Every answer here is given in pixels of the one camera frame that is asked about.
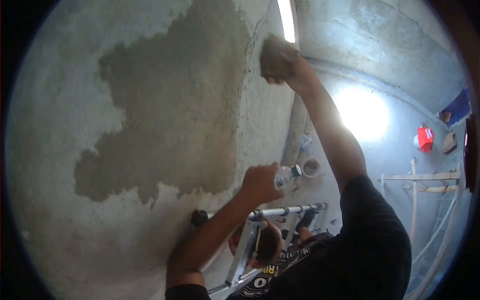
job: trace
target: red bag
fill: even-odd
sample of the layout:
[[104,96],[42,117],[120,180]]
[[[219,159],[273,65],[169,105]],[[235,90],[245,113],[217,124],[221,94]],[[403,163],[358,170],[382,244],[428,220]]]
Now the red bag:
[[420,127],[418,130],[420,151],[429,153],[433,146],[433,131],[428,127]]

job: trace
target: right hand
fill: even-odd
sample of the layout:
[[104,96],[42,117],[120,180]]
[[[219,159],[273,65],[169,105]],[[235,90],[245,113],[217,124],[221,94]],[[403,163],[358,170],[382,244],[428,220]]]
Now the right hand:
[[239,193],[257,205],[283,197],[285,193],[275,189],[277,171],[278,163],[248,168]]
[[280,54],[285,62],[291,64],[293,76],[287,78],[285,82],[302,99],[315,97],[321,86],[312,66],[300,54],[288,56],[285,53]]

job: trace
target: blue object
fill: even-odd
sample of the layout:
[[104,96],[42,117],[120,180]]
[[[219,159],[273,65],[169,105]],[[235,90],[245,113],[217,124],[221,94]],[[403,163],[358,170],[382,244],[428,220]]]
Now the blue object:
[[451,127],[457,121],[468,115],[470,110],[470,99],[468,98],[468,91],[464,89],[458,94],[455,100],[452,101],[442,112],[451,112],[452,117],[447,123],[448,127]]

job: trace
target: left hand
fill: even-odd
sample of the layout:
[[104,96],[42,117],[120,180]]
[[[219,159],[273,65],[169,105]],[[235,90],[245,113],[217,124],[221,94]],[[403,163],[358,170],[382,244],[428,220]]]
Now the left hand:
[[274,180],[278,163],[248,168],[239,193],[259,205],[285,196],[282,190],[275,189]]

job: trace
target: bottle cap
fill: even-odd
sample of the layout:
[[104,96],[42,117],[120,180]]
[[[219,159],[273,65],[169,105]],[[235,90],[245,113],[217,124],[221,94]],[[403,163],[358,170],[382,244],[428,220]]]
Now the bottle cap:
[[300,177],[301,176],[301,169],[299,165],[292,166],[292,175],[293,177]]

